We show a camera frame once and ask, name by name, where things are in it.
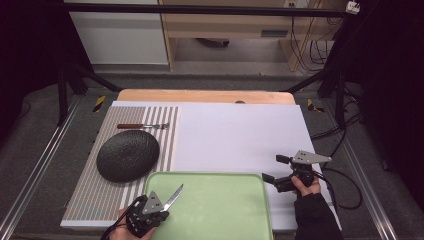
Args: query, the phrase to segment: black cable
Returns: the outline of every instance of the black cable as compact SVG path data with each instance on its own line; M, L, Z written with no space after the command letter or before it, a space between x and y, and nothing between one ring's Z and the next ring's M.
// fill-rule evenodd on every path
M352 97L352 98L354 98L356 101L360 101L361 99L362 99L362 95L358 95L358 94L355 94L355 93L353 93L349 88L347 88L346 86L345 86L345 94L346 95L348 95L348 96L350 96L350 97Z
M351 100L351 101L349 101L349 102L345 103L345 105L343 105L343 108L346 108L348 105L350 105L350 104L352 104L352 103L354 103L354 104L356 104L356 105L358 105L358 104L359 104L359 103L358 103L358 101L357 101L356 99L353 99L353 100Z
M347 129L344 130L342 138L340 139L339 143L337 144L337 146L334 148L333 152L330 154L329 157L333 158L334 154L336 154L337 150L339 149L340 145L342 145L342 142L344 140L344 138L346 137L346 133L347 133Z
M326 66L324 67L324 69L320 72L318 72L317 74L310 76L309 78L305 79L304 81L289 87L287 89L283 89L280 90L280 92L290 92L290 93L295 93L299 90L301 90L302 88L304 88L305 86L309 86L310 84L322 80L322 78L325 78L327 76L327 74L331 74L335 69L339 69L341 66L343 66L343 64L345 64L345 59L343 58L346 55L346 52L349 50L346 49L355 49L356 42L355 42L355 38L359 35L360 29L363 27L363 25L368 21L368 19L370 18L371 13L374 11L374 9L379 5L381 0L377 0L375 1L376 3L374 3L374 5L372 6L372 8L368 11L366 11L365 14L367 14L364 19L358 24L358 26L356 27L356 29L353 30L353 32L348 36L348 38L343 41L343 43L341 44L341 46L339 47L340 50L338 51L338 53L335 55L334 57L334 61L331 61L328 64L326 64ZM346 18L343 18L342 21L342 26L341 28L343 28L343 25L346 24ZM326 33L324 36L322 36L321 38L319 38L317 41L320 41L321 39L323 39L324 37L326 37L328 34L330 34L332 31L334 31L336 28L338 28L338 26L335 26L334 28L332 28L328 33ZM330 81L329 84L327 84L327 86L323 87L321 86L318 93L320 96L326 96L328 95L328 90L326 89L333 89L331 86L332 82Z
M358 95L349 92L345 92L345 96L349 97L350 99L353 99L356 104L359 104L360 99L362 99L361 97L358 98Z
M331 18L327 18L327 23L330 25L339 25L343 21L343 18L340 18L337 21L332 21Z
M360 115L361 115L361 113L357 113L357 114L353 115L351 118L349 118L346 121L346 126L350 126L350 125L358 122L360 120L360 118L357 118L357 119L355 119L355 118L358 117L358 116L360 116ZM334 128L332 128L332 129L330 129L328 131L325 131L325 132L322 132L322 133L317 133L315 135L312 135L311 136L311 140L313 141L313 140L319 140L319 139L322 139L322 138L326 138L328 136L331 136L333 134L339 133L341 131L342 130L339 127L334 127Z
M328 42L325 41L325 59L328 58Z
M330 31L328 31L326 34L324 34L322 37L318 38L318 40L316 41L321 41L321 39L327 37L332 31L334 31L335 29L337 29L338 26L333 27L332 29L330 29Z
M336 195L334 194L333 185L331 185L330 181L328 181L327 178L324 177L324 175L322 175L321 173L312 171L312 174L314 176L317 176L319 179L321 179L321 180L323 180L324 182L327 183L328 190L330 191L331 201L333 201L334 209L337 212L337 206L338 206L338 204L337 204L337 200L336 200Z
M108 240L109 239L109 234L112 233L117 227L122 226L122 225L126 225L126 224L119 224L121 222L121 220L127 215L128 211L130 210L130 208L132 206L134 206L138 201L138 198L136 198L131 205L129 205L127 207L127 209L124 211L124 213L122 213L121 216L119 216L118 220L115 221L114 224L112 224L112 226L108 227L106 229L106 231L104 231L103 235L101 236L100 240Z
M315 46L316 46L316 49L317 49L317 52L318 52L319 59L321 59L322 64L324 64L324 59L325 59L325 58L323 58L323 57L321 56L321 52L320 52L320 50L318 49L318 41L315 41Z
M308 28L307 34L309 34L309 31L311 29L311 26L312 26L312 21L309 24L309 28ZM297 43L296 34L294 33L294 17L292 17L291 28L292 28L292 30L291 30L291 33L290 33L290 47L291 47L291 49L293 51L293 54L296 56L297 61L300 63L300 66L304 70L306 70L306 71L311 71L311 72L313 72L313 71L321 71L322 69L310 69L309 67L306 66L305 62L303 61L303 57L301 56L301 53L300 53L301 52L300 51L300 47L299 47L299 44ZM294 42L296 43L296 46L297 46L297 50L298 50L297 53L296 53L296 51L295 51L295 49L293 47L293 38L294 38Z
M315 50L317 50L317 51L319 51L319 52L327 52L328 50L321 50L321 49L319 49L319 47L318 47L318 41L313 41L313 42L315 42Z
M326 58L323 58L322 56L321 56L321 53L319 52L320 50L319 49L317 49L318 50L318 55L319 55L319 57L320 58L313 58L312 57L312 44L313 44L313 42L314 41L311 41L311 44L309 44L309 58L311 59L311 62L313 62L313 63L315 63L315 64L324 64L324 60L326 59Z
M340 175L342 175L343 177L345 177L347 180L349 180L355 187L356 187L356 190L358 190L358 194L359 194L359 201L358 201L358 203L356 204L356 205L354 205L354 206L352 206L352 207L350 207L350 206L343 206L343 205L338 205L338 207L340 207L340 208L343 208L343 209L347 209L347 210L355 210L355 209L358 209L361 205L362 205L362 202L364 201L364 197L363 197L363 195L362 195L362 191L361 191L361 189L359 188L359 186L358 186L358 184L356 184L356 182L352 179L352 178L350 178L349 176L347 176L346 174L344 174L344 173L342 173L342 172L340 172L340 171L338 171L338 170L335 170L335 169L333 169L333 168L321 168L321 170L322 171L330 171L330 172L335 172L335 173L338 173L338 174L340 174Z

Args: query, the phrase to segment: aluminum rail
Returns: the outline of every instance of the aluminum rail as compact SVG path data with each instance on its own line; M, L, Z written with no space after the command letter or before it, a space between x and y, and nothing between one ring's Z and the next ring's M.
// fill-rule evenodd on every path
M332 107L331 103L329 103L328 100L324 100L323 105L326 109L331 110L327 111L328 116L330 117L333 125L337 126L336 119L330 113L334 112L334 108ZM347 162L349 164L349 167L352 171L353 176L355 177L355 180L361 188L361 191L364 196L364 202L368 207L368 211L370 212L372 219L374 220L374 224L377 227L377 231L379 232L381 239L398 239L395 230L392 224L390 223L390 220L387 217L386 212L384 211L384 208L381 205L377 194L374 191L374 188L372 187L367 175L362 169L361 164L359 163L359 160L356 157L355 152L353 151L352 145L350 144L347 138L343 140L342 146L347 154Z
M108 13L169 13L169 14L212 14L212 15L253 15L288 17L329 17L343 18L346 12L334 9L309 8L264 8L236 6L198 5L149 5L149 4L96 4L96 3L43 3L39 7L69 12Z

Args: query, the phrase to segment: white surface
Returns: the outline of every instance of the white surface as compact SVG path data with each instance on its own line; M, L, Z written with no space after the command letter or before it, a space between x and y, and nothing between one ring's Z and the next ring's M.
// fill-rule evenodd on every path
M150 173L170 171L178 128L178 107L110 107L96 137L83 172L66 207L61 226L72 229L98 227L98 224L115 221L119 209L129 206L137 196L143 194L147 176L126 183L111 183L104 179L97 169L97 157L102 146L116 134L126 130L118 129L119 123L169 122L167 130L144 129L158 141L161 148L157 164Z
M115 221L81 221L81 220L62 220L60 223L61 227L72 226L73 230L105 230L109 226L112 226Z
M65 0L68 3L154 4L155 0ZM70 13L93 64L168 64L159 14Z
M173 171L267 173L286 177L292 170L275 155L315 152L297 105L228 103L114 102L113 106L179 106L181 117ZM319 165L314 169L320 172ZM331 198L320 182L326 201ZM290 192L266 184L274 231L297 229Z

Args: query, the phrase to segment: knife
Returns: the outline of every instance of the knife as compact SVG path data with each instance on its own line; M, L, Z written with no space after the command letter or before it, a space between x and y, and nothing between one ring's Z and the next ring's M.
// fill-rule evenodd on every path
M144 205L144 208L142 210L143 214L150 214L150 213L156 213L156 212L165 212L168 211L168 209L171 207L171 205L175 202L175 200L180 195L181 191L183 190L184 184L181 184L181 186L175 191L174 194L169 198L168 202L162 206L162 203L160 202L159 198L157 197L155 192L151 192L149 195L149 199L147 200L146 204Z

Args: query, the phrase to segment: green cutting board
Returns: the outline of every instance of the green cutting board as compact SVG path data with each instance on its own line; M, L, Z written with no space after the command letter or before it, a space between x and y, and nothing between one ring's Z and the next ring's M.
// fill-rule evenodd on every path
M153 240L272 240L268 201L255 174L156 172L145 193L163 204L184 188Z

